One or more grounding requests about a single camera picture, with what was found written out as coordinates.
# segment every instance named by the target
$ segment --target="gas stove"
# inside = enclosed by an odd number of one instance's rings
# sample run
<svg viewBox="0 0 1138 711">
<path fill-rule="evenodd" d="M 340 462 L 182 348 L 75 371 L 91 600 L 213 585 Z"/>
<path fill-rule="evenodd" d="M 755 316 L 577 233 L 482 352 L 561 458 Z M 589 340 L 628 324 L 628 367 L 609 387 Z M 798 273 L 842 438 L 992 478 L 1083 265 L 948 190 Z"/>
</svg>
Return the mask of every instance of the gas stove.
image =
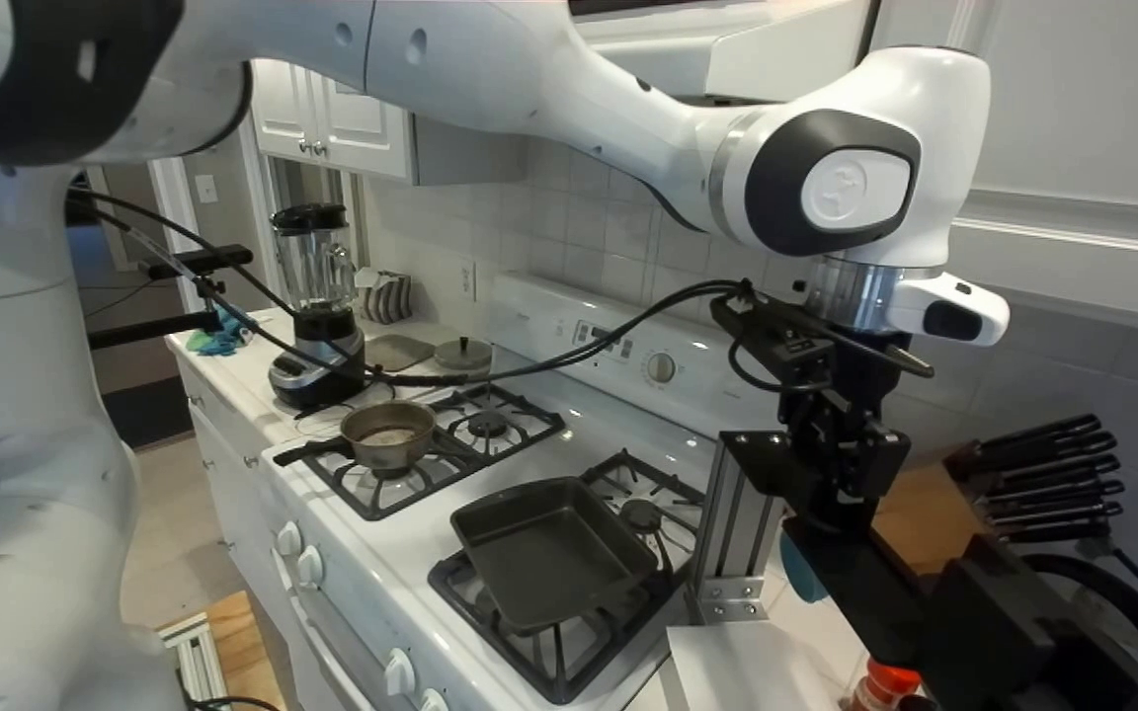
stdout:
<svg viewBox="0 0 1138 711">
<path fill-rule="evenodd" d="M 304 462 L 320 482 L 336 490 L 364 521 L 383 521 L 435 490 L 454 486 L 565 427 L 561 415 L 541 411 L 537 403 L 510 395 L 494 383 L 454 391 L 431 403 L 439 431 L 427 454 L 399 474 L 375 474 L 356 458 L 344 438 L 304 442 L 281 450 L 273 462 Z"/>
<path fill-rule="evenodd" d="M 628 316 L 605 300 L 498 280 L 494 371 L 581 348 L 585 332 Z M 723 359 L 715 332 L 652 320 L 573 371 L 423 391 L 415 399 L 439 415 L 435 450 L 383 486 L 360 486 L 352 474 L 364 470 L 336 442 L 269 450 L 277 561 L 300 577 L 292 596 L 304 600 L 308 632 L 324 636 L 324 668 L 348 672 L 340 687 L 364 687 L 375 707 L 632 707 L 668 660 L 664 628 L 691 620 L 680 589 L 715 431 L 771 415 Z M 660 573 L 620 608 L 506 636 L 450 514 L 549 478 L 581 478 L 632 525 Z"/>
<path fill-rule="evenodd" d="M 684 585 L 703 494 L 664 474 L 628 450 L 585 470 L 581 482 L 597 494 L 660 561 L 660 569 L 628 596 L 565 616 L 541 632 L 506 628 L 486 581 L 466 553 L 431 569 L 439 596 L 549 703 L 569 703 L 609 668 L 632 636 L 676 596 Z"/>
</svg>

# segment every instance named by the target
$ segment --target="oven handle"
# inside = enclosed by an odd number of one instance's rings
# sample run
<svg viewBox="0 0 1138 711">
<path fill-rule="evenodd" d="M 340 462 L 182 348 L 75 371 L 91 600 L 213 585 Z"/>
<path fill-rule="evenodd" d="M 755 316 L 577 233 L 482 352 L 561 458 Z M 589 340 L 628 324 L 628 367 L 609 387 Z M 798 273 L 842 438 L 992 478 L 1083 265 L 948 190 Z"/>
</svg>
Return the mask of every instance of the oven handle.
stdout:
<svg viewBox="0 0 1138 711">
<path fill-rule="evenodd" d="M 364 695 L 364 687 L 344 672 L 336 648 L 328 644 L 328 636 L 320 632 L 320 624 L 308 616 L 296 585 L 292 585 L 292 573 L 285 569 L 285 561 L 273 553 L 273 565 L 281 573 L 281 585 L 288 593 L 288 608 L 304 632 L 304 644 L 316 652 L 324 675 L 332 679 L 332 687 L 356 707 L 356 711 L 375 711 Z"/>
<path fill-rule="evenodd" d="M 320 664 L 324 664 L 328 679 L 336 683 L 336 691 L 340 691 L 352 707 L 375 711 L 375 707 L 367 703 L 367 695 L 360 691 L 360 683 L 348 679 L 348 672 L 340 668 L 332 644 L 324 640 L 324 632 L 316 628 L 316 620 L 300 608 L 300 600 L 288 600 L 288 604 L 292 604 L 292 612 L 296 612 L 296 620 L 300 620 L 304 644 L 320 656 Z"/>
</svg>

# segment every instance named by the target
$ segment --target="white stove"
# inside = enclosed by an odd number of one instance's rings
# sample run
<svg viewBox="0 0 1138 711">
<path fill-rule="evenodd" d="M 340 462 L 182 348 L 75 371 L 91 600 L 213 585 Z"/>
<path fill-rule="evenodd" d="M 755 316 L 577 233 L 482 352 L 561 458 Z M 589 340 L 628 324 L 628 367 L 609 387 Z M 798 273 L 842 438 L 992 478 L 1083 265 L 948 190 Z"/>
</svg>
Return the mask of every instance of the white stove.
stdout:
<svg viewBox="0 0 1138 711">
<path fill-rule="evenodd" d="M 502 280 L 490 332 L 494 371 L 577 348 L 632 312 L 533 280 Z M 494 644 L 486 624 L 466 616 L 470 600 L 450 596 L 450 581 L 466 589 L 450 514 L 522 482 L 589 478 L 640 529 L 652 525 L 652 506 L 664 514 L 644 541 L 676 577 L 691 557 L 695 498 L 707 490 L 715 462 L 711 435 L 763 427 L 774 407 L 735 383 L 723 363 L 727 344 L 711 328 L 648 320 L 569 375 L 506 379 L 498 383 L 502 391 L 490 391 L 498 403 L 529 399 L 541 415 L 506 415 L 498 423 L 494 407 L 466 407 L 454 387 L 415 391 L 419 403 L 439 407 L 439 435 L 482 458 L 454 454 L 447 474 L 391 482 L 395 506 L 379 517 L 360 514 L 356 502 L 371 494 L 371 482 L 344 478 L 344 454 L 324 454 L 316 466 L 285 458 L 304 442 L 265 450 L 277 537 L 269 557 L 277 557 L 292 608 L 336 691 L 352 707 L 423 711 L 628 707 L 668 656 L 664 628 L 688 620 L 680 581 L 656 589 L 632 624 L 616 624 L 624 636 L 609 656 L 577 664 L 581 648 L 601 636 L 601 628 L 577 620 L 581 632 L 569 624 L 561 644 L 573 660 L 549 664 L 557 656 L 533 652 L 529 640 Z M 589 675 L 549 691 L 537 687 L 545 668 L 589 668 Z"/>
</svg>

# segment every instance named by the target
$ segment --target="stove burner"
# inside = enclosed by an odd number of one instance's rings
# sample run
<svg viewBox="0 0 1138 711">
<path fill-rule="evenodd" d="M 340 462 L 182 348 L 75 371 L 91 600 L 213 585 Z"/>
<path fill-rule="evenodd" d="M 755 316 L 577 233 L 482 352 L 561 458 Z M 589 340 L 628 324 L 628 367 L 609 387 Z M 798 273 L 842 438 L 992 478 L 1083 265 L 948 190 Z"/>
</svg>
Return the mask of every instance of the stove burner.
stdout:
<svg viewBox="0 0 1138 711">
<path fill-rule="evenodd" d="M 561 415 L 549 415 L 529 399 L 490 383 L 435 403 L 435 415 L 439 423 L 447 423 L 443 431 L 454 442 L 470 446 L 490 462 L 510 458 L 565 427 Z"/>
<path fill-rule="evenodd" d="M 593 612 L 557 620 L 541 632 L 514 632 L 502 620 L 466 553 L 439 561 L 427 577 L 439 596 L 549 703 L 573 703 L 680 593 L 703 506 L 699 490 L 632 454 L 605 458 L 585 470 L 581 482 L 660 553 L 660 577 L 648 577 L 628 596 L 609 596 Z"/>
<path fill-rule="evenodd" d="M 466 419 L 466 431 L 470 431 L 474 438 L 502 438 L 506 427 L 510 427 L 510 423 L 506 423 L 502 411 L 478 411 L 478 415 Z"/>
<path fill-rule="evenodd" d="M 640 537 L 656 537 L 656 533 L 660 533 L 660 510 L 656 510 L 652 502 L 644 502 L 644 498 L 624 502 L 624 506 L 620 506 L 620 521 L 624 521 L 632 533 L 640 533 Z"/>
<path fill-rule="evenodd" d="M 285 450 L 277 454 L 277 466 L 304 462 L 364 521 L 379 521 L 565 427 L 557 415 L 502 387 L 454 391 L 431 411 L 439 431 L 431 450 L 415 466 L 371 470 L 356 458 L 356 446 L 344 438 Z"/>
</svg>

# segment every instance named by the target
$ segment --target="floor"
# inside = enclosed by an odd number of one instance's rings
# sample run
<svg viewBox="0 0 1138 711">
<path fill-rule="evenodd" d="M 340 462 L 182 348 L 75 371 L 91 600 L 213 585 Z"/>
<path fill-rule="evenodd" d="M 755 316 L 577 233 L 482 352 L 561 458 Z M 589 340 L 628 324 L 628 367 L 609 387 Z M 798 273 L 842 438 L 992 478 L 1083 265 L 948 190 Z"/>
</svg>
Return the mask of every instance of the floor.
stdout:
<svg viewBox="0 0 1138 711">
<path fill-rule="evenodd" d="M 229 565 L 198 442 L 190 435 L 138 450 L 138 529 L 122 577 L 122 616 L 166 628 L 245 589 Z"/>
<path fill-rule="evenodd" d="M 209 604 L 209 632 L 213 632 L 225 695 L 249 695 L 249 699 L 285 707 L 277 668 L 257 628 L 253 596 L 233 593 Z"/>
</svg>

